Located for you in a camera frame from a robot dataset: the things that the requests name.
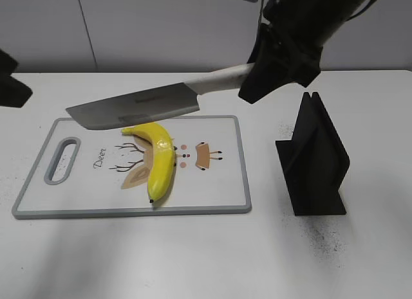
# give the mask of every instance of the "black object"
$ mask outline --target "black object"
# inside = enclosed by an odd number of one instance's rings
[[[33,94],[29,87],[11,76],[17,65],[16,60],[0,50],[0,106],[22,107]]]
[[[276,147],[295,215],[346,214],[338,189],[349,156],[318,93],[304,93],[292,140]]]
[[[321,72],[324,43],[365,0],[269,0],[239,97],[255,103],[291,82],[307,87]],[[376,0],[371,0],[369,8]]]

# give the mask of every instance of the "deer ear drawing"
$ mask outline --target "deer ear drawing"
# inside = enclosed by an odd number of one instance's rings
[[[152,144],[149,143],[147,140],[144,140],[143,138],[138,137],[138,136],[133,136],[133,138],[135,139],[135,142],[139,146],[143,147],[144,149],[147,150],[147,149],[152,149],[153,148]]]
[[[133,169],[125,178],[122,189],[124,190],[127,188],[133,188],[134,186],[142,185],[149,179],[149,174],[150,169],[145,165],[141,165]]]

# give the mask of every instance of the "white table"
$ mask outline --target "white table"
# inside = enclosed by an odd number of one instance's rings
[[[71,105],[185,74],[20,74],[34,91],[0,108],[0,298],[410,298],[412,74],[325,72],[319,91],[351,167],[348,215],[295,217],[275,140],[289,139],[304,89],[249,105],[201,97],[197,114],[239,118],[248,214],[17,221],[10,210],[54,119]]]

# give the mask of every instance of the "white knife handle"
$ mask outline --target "white knife handle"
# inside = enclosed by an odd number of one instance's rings
[[[185,82],[198,95],[204,95],[208,92],[237,89],[253,68],[253,63],[232,66],[227,69],[204,74],[199,78]]]

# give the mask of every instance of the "cutting board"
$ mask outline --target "cutting board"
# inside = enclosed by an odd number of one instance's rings
[[[57,119],[14,204],[17,219],[245,213],[251,203],[238,120],[182,116],[159,122],[176,149],[173,185],[151,204],[153,151],[120,129],[89,131]]]

